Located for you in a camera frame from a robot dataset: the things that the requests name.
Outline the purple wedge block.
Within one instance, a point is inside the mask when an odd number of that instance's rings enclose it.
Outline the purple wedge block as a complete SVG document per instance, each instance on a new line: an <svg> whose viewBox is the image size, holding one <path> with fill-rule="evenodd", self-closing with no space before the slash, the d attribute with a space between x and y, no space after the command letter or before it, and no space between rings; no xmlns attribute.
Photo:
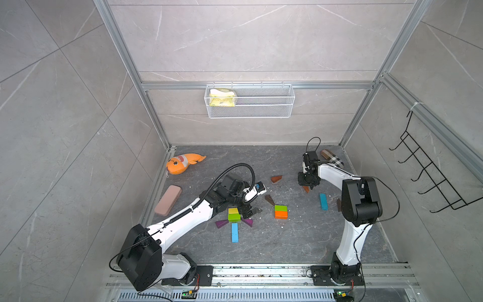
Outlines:
<svg viewBox="0 0 483 302"><path fill-rule="evenodd" d="M253 224L254 224L254 221L250 218L243 218L241 219L242 222L244 222L245 224L247 224L249 227L253 227Z"/></svg>
<svg viewBox="0 0 483 302"><path fill-rule="evenodd" d="M224 227L227 224L229 224L228 220L219 220L219 221L215 222L215 225L218 229L221 229L222 227Z"/></svg>

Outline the green rectangular block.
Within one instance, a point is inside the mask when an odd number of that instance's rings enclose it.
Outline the green rectangular block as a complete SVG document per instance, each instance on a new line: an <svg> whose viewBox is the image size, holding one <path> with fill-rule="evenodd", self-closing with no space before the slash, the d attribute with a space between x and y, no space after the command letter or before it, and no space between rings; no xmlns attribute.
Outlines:
<svg viewBox="0 0 483 302"><path fill-rule="evenodd" d="M238 213L229 213L228 221L230 223L238 223L239 221L241 221L241 215Z"/></svg>

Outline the light green block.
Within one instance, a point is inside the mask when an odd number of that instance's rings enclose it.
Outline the light green block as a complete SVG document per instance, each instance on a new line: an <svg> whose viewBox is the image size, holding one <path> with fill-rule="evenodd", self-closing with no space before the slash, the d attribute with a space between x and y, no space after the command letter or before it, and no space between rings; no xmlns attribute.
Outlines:
<svg viewBox="0 0 483 302"><path fill-rule="evenodd" d="M275 209L275 211L285 211L285 212L288 211L287 206L284 206L284 205L275 205L274 209Z"/></svg>

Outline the light blue block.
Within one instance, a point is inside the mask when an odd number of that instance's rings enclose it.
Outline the light blue block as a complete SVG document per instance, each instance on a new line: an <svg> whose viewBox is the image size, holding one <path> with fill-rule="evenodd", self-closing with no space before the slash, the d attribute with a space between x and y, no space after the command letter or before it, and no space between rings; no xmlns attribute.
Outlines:
<svg viewBox="0 0 483 302"><path fill-rule="evenodd" d="M231 224L231 242L232 243L238 243L239 242L238 224L237 223Z"/></svg>

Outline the orange rectangular block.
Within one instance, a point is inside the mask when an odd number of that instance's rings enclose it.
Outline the orange rectangular block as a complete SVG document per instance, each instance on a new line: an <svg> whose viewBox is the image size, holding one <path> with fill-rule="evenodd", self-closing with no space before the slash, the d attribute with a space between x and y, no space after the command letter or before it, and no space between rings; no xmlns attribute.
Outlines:
<svg viewBox="0 0 483 302"><path fill-rule="evenodd" d="M278 220L287 220L288 219L288 212L287 211L275 211L274 218Z"/></svg>

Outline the teal block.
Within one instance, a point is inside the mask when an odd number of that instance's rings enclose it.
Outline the teal block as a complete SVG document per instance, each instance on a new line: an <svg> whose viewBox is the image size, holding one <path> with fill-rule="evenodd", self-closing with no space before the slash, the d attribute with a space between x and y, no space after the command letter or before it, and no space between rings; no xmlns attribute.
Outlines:
<svg viewBox="0 0 483 302"><path fill-rule="evenodd" d="M320 193L319 200L320 200L321 209L324 211L328 211L328 200L327 200L326 194Z"/></svg>

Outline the reddish brown wedge block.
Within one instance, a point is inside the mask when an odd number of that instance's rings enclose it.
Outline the reddish brown wedge block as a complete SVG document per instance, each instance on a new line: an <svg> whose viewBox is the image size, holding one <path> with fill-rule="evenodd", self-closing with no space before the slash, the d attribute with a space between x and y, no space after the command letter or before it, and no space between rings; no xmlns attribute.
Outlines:
<svg viewBox="0 0 483 302"><path fill-rule="evenodd" d="M270 178L270 180L273 184L275 184L275 183L279 182L282 178L283 178L283 176L273 176L273 177Z"/></svg>

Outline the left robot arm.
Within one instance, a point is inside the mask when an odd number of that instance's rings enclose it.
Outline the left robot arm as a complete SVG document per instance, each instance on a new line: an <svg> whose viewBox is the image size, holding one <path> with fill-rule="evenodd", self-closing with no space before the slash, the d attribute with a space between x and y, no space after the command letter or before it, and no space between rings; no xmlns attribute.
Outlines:
<svg viewBox="0 0 483 302"><path fill-rule="evenodd" d="M249 217L253 213L252 201L265 192L262 182L250 185L229 173L175 215L149 227L141 224L132 227L116 257L116 264L138 292L165 279L190 284L197 274L196 263L186 253L170 255L167 249L196 226L229 207Z"/></svg>

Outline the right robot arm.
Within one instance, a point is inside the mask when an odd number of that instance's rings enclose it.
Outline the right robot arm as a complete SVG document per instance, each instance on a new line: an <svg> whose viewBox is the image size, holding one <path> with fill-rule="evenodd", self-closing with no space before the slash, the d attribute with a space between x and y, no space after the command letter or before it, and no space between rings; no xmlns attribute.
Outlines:
<svg viewBox="0 0 483 302"><path fill-rule="evenodd" d="M303 171L298 173L299 184L313 189L323 180L342 191L345 225L341 243L333 255L330 277L335 284L343 284L360 274L360 253L369 230L382 215L381 199L373 177L353 175L319 160L315 151L305 152Z"/></svg>

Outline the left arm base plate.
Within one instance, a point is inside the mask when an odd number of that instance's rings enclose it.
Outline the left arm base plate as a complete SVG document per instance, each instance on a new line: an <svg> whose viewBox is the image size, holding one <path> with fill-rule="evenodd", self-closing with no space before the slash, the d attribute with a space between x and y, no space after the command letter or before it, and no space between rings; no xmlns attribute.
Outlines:
<svg viewBox="0 0 483 302"><path fill-rule="evenodd" d="M198 266L190 269L182 279L163 279L161 285L172 286L211 286L213 279L213 266Z"/></svg>

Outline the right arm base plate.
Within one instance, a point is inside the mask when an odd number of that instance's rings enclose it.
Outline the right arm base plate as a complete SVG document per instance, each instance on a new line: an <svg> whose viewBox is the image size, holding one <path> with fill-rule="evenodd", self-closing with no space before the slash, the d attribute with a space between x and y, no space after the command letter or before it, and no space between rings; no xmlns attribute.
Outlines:
<svg viewBox="0 0 483 302"><path fill-rule="evenodd" d="M315 286L363 286L365 281L360 265L355 266L311 266L310 278Z"/></svg>

